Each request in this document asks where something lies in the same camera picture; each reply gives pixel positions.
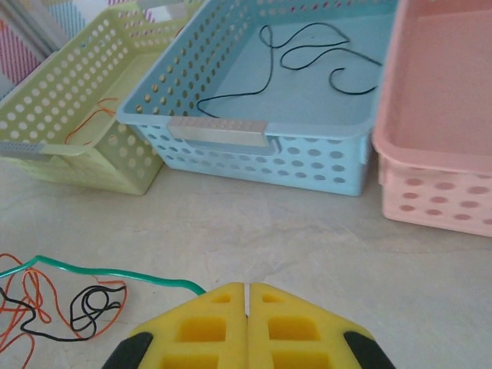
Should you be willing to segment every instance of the orange wire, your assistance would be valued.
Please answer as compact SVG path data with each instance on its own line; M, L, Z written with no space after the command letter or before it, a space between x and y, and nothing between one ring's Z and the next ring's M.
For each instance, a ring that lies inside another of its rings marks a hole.
M18 265L22 265L21 261L17 259L14 255L11 254L0 254L0 258L10 258L12 259L15 263ZM42 271L34 268L29 268L27 269L24 274L22 275L22 289L24 291L24 297L21 299L21 301L25 302L26 304L31 305L35 311L37 316L40 318L40 320L45 323L49 324L52 322L52 317L44 310L42 310L42 305L44 303L44 299L41 293L41 284L39 280L39 275L41 275L45 281L48 283L49 287L51 288L53 292L53 296L55 298L55 308L58 313L58 316L61 318L61 320L65 323L65 325L72 331L72 333L77 337L81 338L81 335L78 332L75 332L71 329L70 323L67 321L65 316L62 313L62 310L60 309L60 305L58 302L58 292L56 291L55 285L53 282L49 279L49 277L43 273ZM10 287L12 286L12 280L14 279L14 274L11 275L8 280L7 284L5 286L5 294L8 295L8 292L10 290ZM121 284L125 287L127 287L126 283L124 281L100 281L96 276L94 276L95 280L98 282L98 284ZM31 281L34 289L35 289L35 296L32 297L31 294L29 293L28 290L28 285L27 281L28 279ZM96 333L96 335L93 338L99 337L101 334L105 333L118 319L120 316L121 312L123 311L123 307L126 304L127 298L128 298L128 289L125 288L124 290L124 297L123 301L121 302L121 307L118 309L116 314L113 316L113 318L109 321L109 323L101 329L99 332ZM14 342L16 342L19 338L23 336L27 336L30 341L31 341L31 349L29 350L28 356L26 357L24 364L22 365L22 369L26 369L28 362L31 360L32 354L34 353L35 349L35 339L31 334L26 334L24 332L18 334L17 336L13 337L9 342L7 342L8 336L10 333L17 327L17 325L22 321L24 318L25 314L30 312L29 309L21 306L17 306L14 308L11 307L6 307L7 301L4 300L2 304L0 305L0 314L4 312L10 312L13 313L12 318L6 328L6 330L0 334L0 354L5 351L7 348L9 348Z
M107 113L110 117L114 117L115 114L116 114L116 111L113 111L111 109L108 109L104 106L101 105L102 102L104 101L117 101L118 99L117 98L103 98L102 100L99 100L99 102L97 103L97 106L99 107L99 110L96 110L94 111L90 116L89 118L85 119L76 129L74 129L73 131L71 131L66 139L65 139L65 145L68 145L68 140L69 138L74 135L75 133L77 133L78 131L81 130L82 127L84 127L87 123L89 123L89 121L91 119L93 119L93 117L95 117L97 115L97 113L100 113L101 111L103 111L104 113ZM85 142L84 145L89 145L90 143L92 143L92 141L89 141L89 142Z

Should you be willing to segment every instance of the plastic basket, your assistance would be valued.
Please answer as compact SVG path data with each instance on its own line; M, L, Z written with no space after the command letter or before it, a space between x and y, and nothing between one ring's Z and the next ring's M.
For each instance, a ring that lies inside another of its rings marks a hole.
M223 119L204 116L197 103L264 85L270 58L258 31L266 24L278 44L307 23L330 22L350 35L348 47L383 62L396 4L210 0L121 105L118 118L134 125L172 168L359 195L372 151L377 93L338 94L328 86L328 74L347 67L351 72L340 82L366 88L377 85L379 66L333 53L293 72L278 67L275 53L274 77L264 93L203 105ZM336 39L326 28L311 28L288 47L327 38ZM316 53L313 48L300 56Z
M149 23L137 2L104 10L2 102L0 155L42 180L144 194L162 161L114 116L65 140L100 100L116 111L186 21Z
M388 218L492 236L489 0L402 0L374 144Z

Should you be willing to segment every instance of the floor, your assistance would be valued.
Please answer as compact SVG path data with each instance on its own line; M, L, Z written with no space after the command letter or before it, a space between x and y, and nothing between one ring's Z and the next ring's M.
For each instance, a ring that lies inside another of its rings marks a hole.
M363 197L348 198L163 168L144 197L133 197L35 181L3 161L0 172L0 250L23 261L43 254L187 278L206 290L263 281L365 326L399 369L492 362L492 240L385 219L375 175ZM0 260L0 270L11 266ZM39 267L65 314L94 284ZM18 276L12 297L20 285ZM28 368L101 367L133 327L193 297L137 281L128 290L104 335L87 343L39 337ZM45 308L54 313L51 298ZM57 318L33 327L73 337ZM22 340L0 355L0 367L21 367Z

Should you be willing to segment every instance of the green basket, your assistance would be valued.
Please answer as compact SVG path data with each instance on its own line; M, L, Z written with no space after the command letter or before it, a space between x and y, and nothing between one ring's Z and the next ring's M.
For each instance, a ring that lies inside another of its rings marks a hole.
M45 181L144 194L162 160L114 115L95 112L105 98L117 110L202 2L155 23L138 2L104 10L0 104L0 155Z

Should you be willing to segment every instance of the pink basket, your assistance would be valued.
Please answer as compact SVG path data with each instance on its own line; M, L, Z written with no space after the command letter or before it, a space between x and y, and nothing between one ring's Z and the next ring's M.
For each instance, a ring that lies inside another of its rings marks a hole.
M388 218L492 237L492 1L401 0L374 145Z

